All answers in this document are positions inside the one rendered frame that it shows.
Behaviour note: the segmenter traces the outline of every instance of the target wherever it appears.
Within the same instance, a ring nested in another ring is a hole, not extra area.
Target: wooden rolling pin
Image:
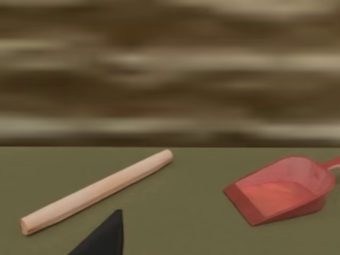
[[[30,235],[54,225],[123,188],[160,170],[172,161],[171,151],[164,150],[110,175],[86,188],[51,203],[20,220],[21,231]]]

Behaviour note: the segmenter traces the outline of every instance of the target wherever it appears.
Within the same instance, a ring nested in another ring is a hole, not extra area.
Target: black triangular object
[[[123,211],[111,214],[69,255],[123,255]]]

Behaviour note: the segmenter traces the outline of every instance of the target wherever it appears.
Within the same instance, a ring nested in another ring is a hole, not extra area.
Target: red scoop
[[[290,156],[251,173],[224,189],[250,225],[259,225],[314,213],[323,208],[335,184],[329,171],[340,157],[316,163]]]

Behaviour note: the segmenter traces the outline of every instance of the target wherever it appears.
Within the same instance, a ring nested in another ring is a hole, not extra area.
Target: olive green surface
[[[1,148],[0,255],[68,254],[118,208],[124,212],[124,255],[339,251],[338,183],[322,211],[257,227],[244,220],[222,189],[284,156],[300,154],[322,162],[340,155],[340,149],[172,149],[173,162],[156,174],[53,227],[21,234],[22,216],[161,150]]]

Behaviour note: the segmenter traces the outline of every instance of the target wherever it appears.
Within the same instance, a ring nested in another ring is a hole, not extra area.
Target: blurry background
[[[0,145],[339,146],[340,1],[0,0]]]

